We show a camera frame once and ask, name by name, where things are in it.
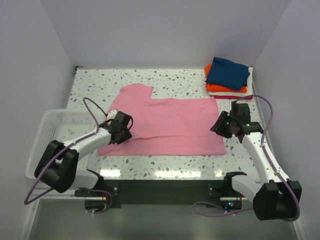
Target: shirt sleeve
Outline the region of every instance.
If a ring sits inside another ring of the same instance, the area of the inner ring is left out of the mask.
[[[123,86],[120,89],[119,95],[129,98],[131,101],[148,100],[151,98],[153,89],[154,88],[152,86],[146,86],[141,83],[133,83]]]

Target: orange folded shirt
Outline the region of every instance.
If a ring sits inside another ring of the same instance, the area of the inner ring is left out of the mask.
[[[208,77],[208,73],[211,69],[211,66],[212,64],[210,63],[208,66],[204,67],[205,77]],[[220,86],[220,85],[211,84],[211,83],[207,83],[205,87],[208,92],[227,92],[227,93],[246,93],[247,92],[246,86],[242,86],[242,88],[239,91],[227,88],[225,86]]]

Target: blue folded shirt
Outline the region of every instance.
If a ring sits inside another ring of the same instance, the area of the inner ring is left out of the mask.
[[[214,57],[205,82],[239,91],[242,86],[247,86],[249,75],[249,67],[221,57]]]

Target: wire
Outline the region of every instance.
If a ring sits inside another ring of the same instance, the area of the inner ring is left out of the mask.
[[[83,103],[86,107],[86,109],[89,111],[90,115],[92,116],[93,120],[95,121],[96,123],[96,131],[95,133],[97,133],[99,131],[99,123],[98,123],[98,120],[97,118],[95,117],[95,115],[93,114],[93,112],[90,110],[90,108],[88,107],[87,103],[86,103],[86,99],[92,101],[90,98],[87,98],[87,97],[84,97],[83,98]],[[50,165],[61,155],[63,154],[65,151],[67,151],[69,148],[71,148],[72,146],[74,146],[75,144],[87,139],[87,138],[90,138],[91,136],[94,136],[95,135],[94,132],[88,134],[88,135],[85,135],[79,139],[77,139],[75,142],[73,143],[70,143],[69,145],[67,145],[66,147],[64,147],[61,151],[59,151],[56,155],[53,156],[53,158],[50,159],[50,161],[44,166],[44,168],[41,170],[40,174],[38,175],[38,177],[36,178],[35,182],[33,183],[33,185],[31,186],[30,190],[28,191],[28,193],[26,194],[26,197],[24,199],[24,204],[25,205],[28,205],[32,202],[34,202],[35,200],[41,198],[42,196],[46,195],[47,193],[51,192],[53,190],[53,188],[50,188],[46,191],[44,191],[43,193],[39,194],[38,196],[35,196],[34,198],[32,199],[29,199],[30,196],[32,195],[33,191],[35,190],[36,186],[38,185],[38,183],[40,182],[40,179],[42,178],[42,176],[45,174],[45,172],[48,170],[48,168],[50,167]]]
[[[134,125],[134,119],[132,118],[132,116],[130,117],[130,119],[131,119],[131,125],[130,125],[130,127],[128,128],[128,130],[130,130],[130,129],[132,128],[132,126]]]
[[[96,105],[97,108],[100,109],[101,112],[103,112],[103,114],[105,115],[105,117],[108,116],[108,114],[107,114],[95,101],[93,101],[92,99],[90,99],[90,98],[88,98],[88,97],[85,96],[85,97],[83,98],[83,103],[84,103],[86,109],[88,109],[89,112],[90,112],[90,110],[89,110],[88,104],[86,103],[85,100],[89,100],[89,101],[92,102],[94,105]]]
[[[239,98],[237,99],[235,102],[238,102],[240,100],[243,100],[247,97],[257,97],[257,98],[260,98],[262,100],[264,100],[270,107],[270,111],[271,111],[271,114],[270,114],[270,118],[269,118],[269,121],[268,123],[266,124],[265,126],[265,129],[262,133],[262,137],[261,137],[261,144],[262,144],[262,150],[263,150],[263,153],[264,155],[266,156],[266,159],[268,160],[268,162],[270,163],[274,173],[280,178],[280,180],[283,182],[283,184],[285,185],[285,187],[288,189],[289,193],[291,194],[292,198],[293,198],[293,201],[295,203],[295,206],[296,206],[296,215],[295,217],[293,218],[287,218],[287,219],[284,219],[285,221],[288,221],[288,222],[293,222],[295,220],[297,220],[300,216],[300,206],[299,206],[299,201],[294,193],[294,191],[291,189],[291,187],[289,186],[289,184],[286,182],[286,180],[281,176],[281,174],[278,172],[276,166],[274,165],[274,163],[272,162],[268,152],[267,152],[267,149],[265,147],[265,145],[263,144],[264,143],[264,140],[265,140],[265,137],[266,137],[266,134],[267,134],[267,131],[270,127],[270,124],[271,124],[271,121],[274,117],[274,109],[271,105],[271,103],[266,99],[264,98],[263,96],[260,96],[260,95],[255,95],[255,94],[252,94],[252,95],[248,95],[248,96],[244,96],[242,98]],[[236,210],[236,211],[233,211],[233,212],[229,212],[229,213],[225,213],[225,214],[219,214],[219,215],[212,215],[212,214],[208,214],[208,213],[205,213],[205,212],[200,212],[197,208],[196,208],[196,205],[210,205],[210,206],[213,206],[213,207],[216,207],[216,208],[219,208],[219,209],[222,209],[224,210],[222,207],[216,205],[216,204],[213,204],[211,202],[206,202],[206,201],[197,201],[193,204],[193,210],[200,214],[200,215],[203,215],[203,216],[206,216],[206,217],[212,217],[212,218],[216,218],[216,217],[225,217],[225,216],[229,216],[229,215],[232,215],[232,214],[237,214],[237,213],[240,213],[240,212],[244,212],[244,211],[248,211],[248,210],[252,210],[253,208],[245,208],[245,209],[240,209],[240,210]]]
[[[200,215],[203,215],[203,216],[206,216],[206,217],[210,217],[210,218],[220,218],[220,217],[226,217],[226,216],[230,216],[230,215],[233,215],[233,214],[238,214],[238,213],[241,213],[241,212],[245,212],[245,211],[250,211],[250,210],[253,210],[254,208],[253,207],[249,207],[249,208],[244,208],[244,209],[240,209],[240,210],[235,210],[235,211],[230,211],[230,212],[227,212],[227,213],[224,213],[224,214],[209,214],[209,213],[205,213],[205,212],[201,212],[197,209],[197,205],[209,205],[209,206],[212,206],[212,207],[216,207],[222,211],[225,211],[225,209],[219,205],[216,205],[214,203],[211,203],[211,202],[208,202],[208,201],[196,201],[192,207],[193,207],[193,210],[197,213],[197,214],[200,214]]]
[[[97,189],[88,189],[88,188],[82,188],[83,190],[85,191],[88,191],[88,192],[92,192],[92,193],[102,193],[102,194],[106,194],[108,195],[110,201],[109,201],[109,204],[101,211],[94,211],[93,214],[102,214],[104,213],[105,211],[107,211],[111,205],[112,205],[112,202],[113,202],[113,198],[112,198],[112,195],[110,192],[106,191],[106,190],[97,190]]]
[[[271,105],[271,103],[266,99],[264,98],[263,96],[260,96],[260,95],[255,95],[255,94],[252,94],[252,95],[249,95],[249,96],[246,96],[246,97],[257,97],[257,98],[260,98],[262,100],[264,100],[270,107],[270,118],[269,118],[269,121],[268,123],[266,124],[265,126],[265,129],[263,131],[263,134],[262,134],[262,137],[261,137],[261,145],[262,145],[262,150],[264,152],[264,155],[266,156],[266,159],[268,160],[268,162],[270,163],[274,173],[280,178],[280,180],[283,182],[283,184],[285,185],[285,187],[288,189],[289,193],[291,194],[292,198],[293,198],[293,201],[295,203],[295,207],[296,207],[296,215],[295,217],[293,218],[288,218],[288,219],[284,219],[285,221],[288,221],[288,222],[293,222],[295,220],[297,220],[299,217],[300,217],[300,206],[299,206],[299,201],[294,193],[294,191],[291,189],[291,187],[289,186],[289,184],[287,183],[287,181],[281,176],[281,174],[278,172],[278,169],[276,168],[276,166],[274,165],[274,163],[272,162],[268,152],[267,152],[267,149],[266,149],[266,146],[264,145],[264,140],[265,140],[265,137],[266,137],[266,134],[267,134],[267,131],[270,127],[270,124],[271,124],[271,121],[274,117],[274,109]],[[242,98],[239,98],[237,99],[235,102],[238,102],[240,100],[243,100],[245,97],[242,97]]]

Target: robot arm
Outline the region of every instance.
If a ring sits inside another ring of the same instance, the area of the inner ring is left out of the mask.
[[[99,125],[98,132],[93,130],[86,134],[86,136],[90,134],[92,136],[81,136],[66,142],[51,141],[35,169],[34,176],[37,178],[47,163],[65,146],[76,143],[58,158],[62,159],[61,163],[54,161],[50,165],[41,181],[59,193],[69,188],[95,189],[96,185],[101,184],[98,182],[101,176],[89,169],[77,170],[78,161],[100,147],[115,143],[121,144],[130,139],[132,135],[127,127],[130,120],[132,121],[131,116],[113,110],[108,114],[106,122]]]
[[[260,220],[293,218],[297,213],[295,202],[283,181],[274,172],[263,146],[277,172],[281,172],[298,201],[302,192],[301,185],[298,181],[291,181],[282,170],[268,143],[261,143],[263,130],[258,122],[251,122],[248,104],[232,102],[230,114],[223,111],[211,131],[225,138],[231,138],[232,135],[238,137],[250,154],[260,178],[258,184],[244,172],[230,172],[223,180],[223,188],[231,188],[252,202],[253,210]]]

